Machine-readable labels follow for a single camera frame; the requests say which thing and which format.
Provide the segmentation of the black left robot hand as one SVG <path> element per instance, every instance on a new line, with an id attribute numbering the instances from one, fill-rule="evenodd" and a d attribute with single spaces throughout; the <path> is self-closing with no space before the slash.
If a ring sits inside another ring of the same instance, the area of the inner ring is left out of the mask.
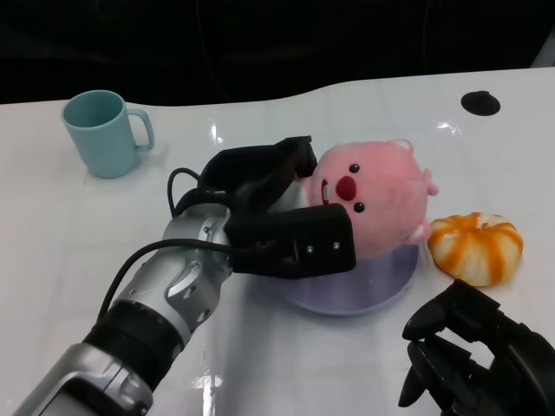
<path id="1" fill-rule="evenodd" d="M 273 145 L 223 150 L 205 166 L 201 178 L 213 190 L 232 196 L 249 213 L 269 210 L 300 178 L 315 171 L 317 158 L 309 135 Z"/>

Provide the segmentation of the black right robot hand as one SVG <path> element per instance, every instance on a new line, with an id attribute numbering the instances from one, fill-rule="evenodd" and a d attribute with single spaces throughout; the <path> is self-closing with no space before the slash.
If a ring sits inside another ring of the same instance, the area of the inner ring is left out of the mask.
<path id="1" fill-rule="evenodd" d="M 493 353 L 482 367 L 470 352 L 439 337 L 448 328 Z M 402 336 L 411 367 L 398 405 L 429 392 L 444 415 L 552 415 L 554 348 L 500 311 L 492 298 L 461 280 L 419 308 Z"/>

